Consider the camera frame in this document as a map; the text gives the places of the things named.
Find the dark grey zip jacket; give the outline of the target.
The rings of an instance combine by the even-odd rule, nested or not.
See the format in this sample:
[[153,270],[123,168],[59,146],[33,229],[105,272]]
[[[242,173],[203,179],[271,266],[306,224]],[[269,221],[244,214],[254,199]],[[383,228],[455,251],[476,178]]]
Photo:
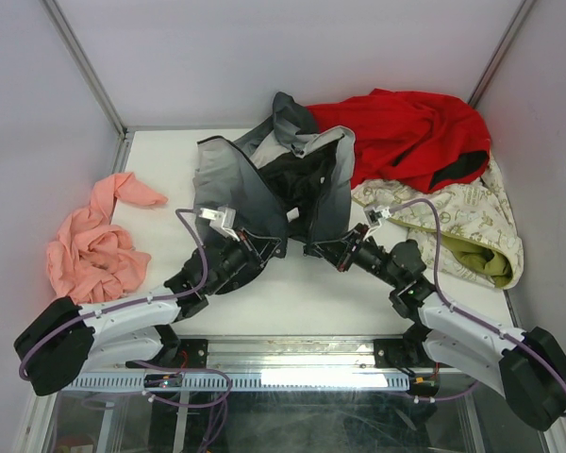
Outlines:
[[320,131],[312,113],[278,92],[272,113],[235,141],[197,144],[194,200],[200,208],[236,211],[234,228],[303,244],[333,241],[348,230],[355,134]]

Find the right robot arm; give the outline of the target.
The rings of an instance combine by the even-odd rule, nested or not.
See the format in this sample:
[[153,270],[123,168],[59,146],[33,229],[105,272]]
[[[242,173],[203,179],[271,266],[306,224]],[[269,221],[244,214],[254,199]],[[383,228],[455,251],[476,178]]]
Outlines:
[[357,266],[391,285],[392,307],[413,323],[403,342],[407,361],[432,360],[458,369],[504,397],[536,430],[546,431],[566,417],[566,354],[552,333],[503,325],[458,303],[425,277],[414,241],[386,250],[366,233],[359,224],[337,240],[305,249],[340,272]]

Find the red jacket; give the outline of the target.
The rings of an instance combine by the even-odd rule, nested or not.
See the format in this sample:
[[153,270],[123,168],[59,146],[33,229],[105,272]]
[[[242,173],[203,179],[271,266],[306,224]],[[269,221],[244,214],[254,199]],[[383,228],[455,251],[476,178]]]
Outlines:
[[308,110],[321,130],[345,126],[354,132],[353,188],[383,179],[433,193],[450,184],[473,182],[491,158],[485,121],[451,95],[374,89]]

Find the cream patterned garment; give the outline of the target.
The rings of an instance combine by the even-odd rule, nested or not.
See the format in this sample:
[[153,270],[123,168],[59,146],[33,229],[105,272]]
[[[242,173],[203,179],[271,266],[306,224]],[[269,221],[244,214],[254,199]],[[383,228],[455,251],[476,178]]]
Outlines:
[[432,202],[441,223],[439,270],[448,275],[508,290],[523,274],[523,243],[495,159],[469,184],[425,194],[398,181],[376,179],[358,185],[352,196],[363,207],[394,207],[418,198]]

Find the pink cloth garment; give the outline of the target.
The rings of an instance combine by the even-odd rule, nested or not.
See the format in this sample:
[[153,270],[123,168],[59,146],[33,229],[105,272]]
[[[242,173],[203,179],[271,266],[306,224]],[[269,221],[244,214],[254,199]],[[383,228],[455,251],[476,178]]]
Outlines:
[[46,248],[46,272],[57,297],[77,304],[102,303],[132,294],[146,277],[151,256],[138,251],[130,233],[114,225],[121,201],[139,208],[160,207],[168,198],[118,173],[96,182],[89,203],[72,211]]

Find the aluminium front rail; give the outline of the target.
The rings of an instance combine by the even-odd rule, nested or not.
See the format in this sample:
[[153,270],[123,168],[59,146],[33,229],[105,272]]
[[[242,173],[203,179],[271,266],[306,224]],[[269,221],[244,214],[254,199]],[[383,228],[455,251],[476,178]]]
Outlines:
[[[165,339],[155,331],[133,333],[99,345],[87,354],[81,370],[124,367],[128,361],[153,359],[179,339]],[[206,368],[258,370],[261,368],[375,368],[369,336],[216,336],[208,339]]]

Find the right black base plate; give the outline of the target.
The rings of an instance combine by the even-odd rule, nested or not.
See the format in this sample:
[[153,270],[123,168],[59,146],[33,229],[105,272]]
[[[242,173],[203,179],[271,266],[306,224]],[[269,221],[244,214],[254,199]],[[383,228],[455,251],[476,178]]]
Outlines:
[[404,337],[373,340],[375,368],[393,368],[402,372],[433,371],[435,362],[425,353],[424,344]]

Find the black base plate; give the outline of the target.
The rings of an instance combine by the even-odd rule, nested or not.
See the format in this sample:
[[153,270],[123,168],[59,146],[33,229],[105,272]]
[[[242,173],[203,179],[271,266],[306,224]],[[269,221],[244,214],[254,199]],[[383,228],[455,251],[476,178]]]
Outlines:
[[[141,359],[154,369],[161,368],[196,368],[207,367],[208,339],[180,338],[177,347],[166,348],[158,352],[153,359]],[[140,360],[128,361],[127,368],[142,368]]]
[[433,371],[435,362],[425,353],[424,344],[404,337],[373,340],[375,368],[393,368],[402,372]]

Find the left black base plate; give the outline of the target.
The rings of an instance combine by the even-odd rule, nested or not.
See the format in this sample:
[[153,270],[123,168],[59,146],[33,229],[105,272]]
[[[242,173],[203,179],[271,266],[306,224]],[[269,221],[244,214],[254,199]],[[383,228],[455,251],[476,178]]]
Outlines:
[[[141,359],[154,369],[161,368],[196,368],[207,367],[208,339],[180,338],[177,347],[166,348],[158,352],[153,359]],[[127,368],[142,368],[140,360],[128,361]]]

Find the left aluminium corner post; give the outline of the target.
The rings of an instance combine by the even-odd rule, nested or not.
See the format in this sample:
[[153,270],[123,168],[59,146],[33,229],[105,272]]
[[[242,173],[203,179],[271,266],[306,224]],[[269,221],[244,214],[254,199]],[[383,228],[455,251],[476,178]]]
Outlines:
[[120,139],[123,139],[127,132],[127,128],[119,112],[110,100],[103,83],[101,82],[98,74],[95,72],[89,57],[76,36],[60,4],[56,0],[41,0],[40,4],[55,27],[60,39],[72,57],[76,68],[89,87],[100,109],[105,114],[117,136]]

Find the aluminium corner post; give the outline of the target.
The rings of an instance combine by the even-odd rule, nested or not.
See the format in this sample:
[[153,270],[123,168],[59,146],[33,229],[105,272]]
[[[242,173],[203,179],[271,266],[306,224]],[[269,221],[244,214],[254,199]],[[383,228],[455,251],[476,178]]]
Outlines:
[[41,0],[40,4],[55,27],[60,39],[72,57],[76,68],[89,87],[100,109],[105,114],[117,136],[120,139],[123,139],[127,132],[127,128],[119,112],[110,100],[103,83],[101,82],[98,74],[95,72],[89,57],[76,36],[60,4],[56,0]]
[[515,43],[534,7],[537,6],[538,3],[538,0],[522,0],[519,2],[518,7],[511,16],[508,26],[503,32],[499,43],[495,46],[484,71],[468,99],[468,104],[473,109],[476,109],[480,104],[512,45]]

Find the right aluminium corner post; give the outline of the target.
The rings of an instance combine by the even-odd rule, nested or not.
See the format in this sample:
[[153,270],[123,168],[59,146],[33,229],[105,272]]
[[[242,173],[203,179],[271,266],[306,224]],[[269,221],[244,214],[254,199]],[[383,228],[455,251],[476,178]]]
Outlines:
[[538,0],[522,0],[519,2],[518,7],[511,16],[508,26],[503,32],[499,43],[495,46],[484,71],[468,99],[468,104],[473,109],[476,109],[480,104],[512,45],[515,43],[534,7],[537,6],[538,3]]

